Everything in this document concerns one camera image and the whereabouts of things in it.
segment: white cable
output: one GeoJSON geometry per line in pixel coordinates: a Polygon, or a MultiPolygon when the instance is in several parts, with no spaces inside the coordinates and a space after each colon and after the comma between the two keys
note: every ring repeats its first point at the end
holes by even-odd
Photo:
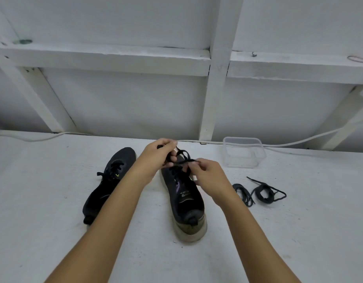
{"type": "Polygon", "coordinates": [[[15,138],[15,139],[18,139],[18,140],[21,140],[21,141],[25,141],[25,142],[41,142],[41,141],[46,141],[46,140],[50,140],[50,139],[59,137],[59,136],[64,135],[64,134],[76,134],[76,135],[93,136],[91,134],[86,134],[86,133],[62,132],[62,133],[55,134],[55,135],[53,135],[51,137],[42,138],[42,139],[28,139],[28,138],[23,138],[23,137],[20,137],[20,136],[10,135],[10,134],[4,134],[4,133],[0,133],[0,137],[11,137],[11,138],[15,138]]]}
{"type": "MultiPolygon", "coordinates": [[[[343,126],[341,128],[338,128],[338,129],[335,129],[335,130],[331,130],[331,131],[328,131],[328,132],[324,132],[324,133],[321,133],[321,134],[318,134],[318,135],[315,135],[315,136],[312,136],[312,137],[309,137],[307,139],[303,139],[303,140],[300,140],[300,141],[297,141],[297,142],[280,144],[280,145],[267,145],[267,144],[263,144],[263,147],[286,147],[286,146],[292,146],[292,145],[296,145],[296,144],[300,144],[300,143],[304,143],[304,142],[310,141],[310,140],[315,139],[315,138],[318,138],[318,137],[322,137],[322,136],[326,136],[328,134],[335,133],[335,132],[340,131],[341,129],[343,129],[345,127],[348,127],[348,125],[358,125],[358,124],[361,124],[361,123],[363,123],[363,120],[358,121],[358,122],[354,122],[354,123],[348,123],[347,125],[345,125],[345,126],[343,126]]],[[[223,142],[200,141],[200,140],[178,140],[178,142],[198,142],[198,143],[218,144],[218,145],[223,144],[223,142]]],[[[230,145],[231,146],[245,146],[245,144],[234,144],[234,143],[230,143],[230,145]]]]}

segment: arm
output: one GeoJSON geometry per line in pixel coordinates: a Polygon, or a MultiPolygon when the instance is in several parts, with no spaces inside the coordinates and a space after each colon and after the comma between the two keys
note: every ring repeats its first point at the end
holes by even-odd
{"type": "Polygon", "coordinates": [[[219,163],[197,159],[190,162],[198,185],[225,214],[232,238],[250,283],[300,283],[269,243],[264,232],[232,188],[219,163]]]}
{"type": "Polygon", "coordinates": [[[167,154],[176,144],[170,139],[159,139],[146,146],[104,203],[94,223],[45,283],[108,282],[141,192],[163,167],[167,154]]]}

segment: person's left arm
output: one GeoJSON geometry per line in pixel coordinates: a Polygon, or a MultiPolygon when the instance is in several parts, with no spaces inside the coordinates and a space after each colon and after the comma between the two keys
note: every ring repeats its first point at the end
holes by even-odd
{"type": "MultiPolygon", "coordinates": [[[[89,230],[45,283],[108,282],[141,192],[164,167],[167,154],[176,144],[174,140],[159,139],[146,146],[104,203],[89,230]]],[[[175,153],[172,152],[172,161],[176,161],[175,153]]]]}

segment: clear plastic container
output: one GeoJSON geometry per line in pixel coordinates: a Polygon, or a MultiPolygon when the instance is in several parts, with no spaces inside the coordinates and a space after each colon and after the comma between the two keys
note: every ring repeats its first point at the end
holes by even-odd
{"type": "Polygon", "coordinates": [[[252,169],[266,157],[262,142],[257,138],[225,137],[223,160],[232,168],[252,169]]]}

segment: black shoe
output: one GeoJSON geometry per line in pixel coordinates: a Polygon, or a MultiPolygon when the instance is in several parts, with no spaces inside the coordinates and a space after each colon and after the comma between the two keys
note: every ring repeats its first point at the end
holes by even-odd
{"type": "Polygon", "coordinates": [[[91,225],[98,213],[113,192],[120,180],[136,161],[136,153],[132,148],[126,147],[118,151],[109,160],[104,173],[98,172],[102,176],[100,185],[90,194],[85,205],[83,206],[84,224],[91,225]]]}
{"type": "Polygon", "coordinates": [[[170,194],[174,215],[175,233],[181,241],[194,242],[201,239],[207,230],[204,201],[189,173],[182,167],[164,168],[161,182],[170,194]]]}

